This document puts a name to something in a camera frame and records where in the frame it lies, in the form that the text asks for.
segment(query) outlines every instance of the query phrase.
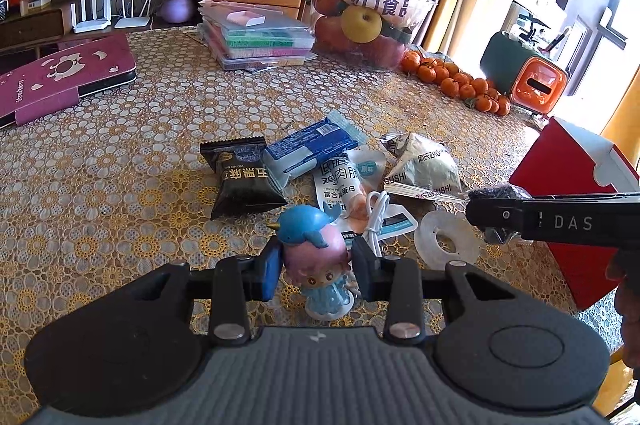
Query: orange panel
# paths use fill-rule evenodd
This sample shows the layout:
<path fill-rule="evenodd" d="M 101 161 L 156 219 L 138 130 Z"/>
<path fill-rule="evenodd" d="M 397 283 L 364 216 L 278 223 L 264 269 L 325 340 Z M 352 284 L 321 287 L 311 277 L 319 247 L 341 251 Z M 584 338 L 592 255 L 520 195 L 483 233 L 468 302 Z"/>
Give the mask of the orange panel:
<path fill-rule="evenodd" d="M 567 80 L 565 71 L 544 58 L 532 56 L 511 88 L 511 101 L 533 112 L 549 114 L 562 96 Z"/>

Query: toy figurine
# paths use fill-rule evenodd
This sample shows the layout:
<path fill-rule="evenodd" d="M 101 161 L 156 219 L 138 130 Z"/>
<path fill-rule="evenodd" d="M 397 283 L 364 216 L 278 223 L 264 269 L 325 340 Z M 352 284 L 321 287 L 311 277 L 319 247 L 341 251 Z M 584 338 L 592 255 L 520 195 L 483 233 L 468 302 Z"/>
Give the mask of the toy figurine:
<path fill-rule="evenodd" d="M 306 313 L 316 320 L 331 321 L 353 307 L 348 289 L 351 257 L 342 234 L 331 224 L 340 216 L 340 205 L 323 206 L 324 212 L 308 204 L 292 206 L 277 223 L 267 226 L 276 230 L 284 246 L 284 265 L 306 297 Z"/>

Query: barcode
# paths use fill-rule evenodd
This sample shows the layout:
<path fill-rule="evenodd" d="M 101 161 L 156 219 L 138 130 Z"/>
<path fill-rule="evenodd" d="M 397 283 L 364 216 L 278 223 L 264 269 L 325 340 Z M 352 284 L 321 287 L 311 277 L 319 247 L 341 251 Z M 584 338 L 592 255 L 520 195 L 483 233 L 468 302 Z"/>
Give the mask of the barcode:
<path fill-rule="evenodd" d="M 340 127 L 336 127 L 329 123 L 325 123 L 324 125 L 321 125 L 320 127 L 318 127 L 318 132 L 322 134 L 322 136 L 326 136 L 330 132 L 333 132 L 334 130 L 338 130 L 338 129 L 340 129 Z"/>

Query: finger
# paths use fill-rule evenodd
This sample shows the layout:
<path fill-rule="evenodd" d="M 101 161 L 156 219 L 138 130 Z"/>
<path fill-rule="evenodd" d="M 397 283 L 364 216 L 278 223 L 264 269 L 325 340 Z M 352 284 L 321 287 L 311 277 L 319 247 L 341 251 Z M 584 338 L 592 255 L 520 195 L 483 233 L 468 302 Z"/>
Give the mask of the finger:
<path fill-rule="evenodd" d="M 614 307 L 629 322 L 640 321 L 640 296 L 634 293 L 626 280 L 618 286 Z"/>
<path fill-rule="evenodd" d="M 640 367 L 640 322 L 629 322 L 624 319 L 620 326 L 620 335 L 625 342 L 622 356 L 625 365 L 632 369 Z"/>
<path fill-rule="evenodd" d="M 615 257 L 609 262 L 605 275 L 609 280 L 623 280 L 625 278 L 625 271 L 616 263 Z"/>

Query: apple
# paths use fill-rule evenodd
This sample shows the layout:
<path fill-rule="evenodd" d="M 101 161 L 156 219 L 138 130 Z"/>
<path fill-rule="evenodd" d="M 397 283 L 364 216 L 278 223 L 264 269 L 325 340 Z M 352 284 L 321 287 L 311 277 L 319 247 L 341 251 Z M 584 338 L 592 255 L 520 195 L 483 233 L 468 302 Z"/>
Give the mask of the apple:
<path fill-rule="evenodd" d="M 336 17 L 340 14 L 340 2 L 342 0 L 312 0 L 315 10 L 327 17 Z"/>
<path fill-rule="evenodd" d="M 320 17 L 316 21 L 316 39 L 325 51 L 338 53 L 354 52 L 358 44 L 349 40 L 342 32 L 340 17 Z"/>
<path fill-rule="evenodd" d="M 382 31 L 382 17 L 364 6 L 349 6 L 340 16 L 340 25 L 349 40 L 367 44 Z"/>
<path fill-rule="evenodd" d="M 394 69 L 400 65 L 404 44 L 391 37 L 377 36 L 367 44 L 361 45 L 362 55 L 377 68 Z"/>

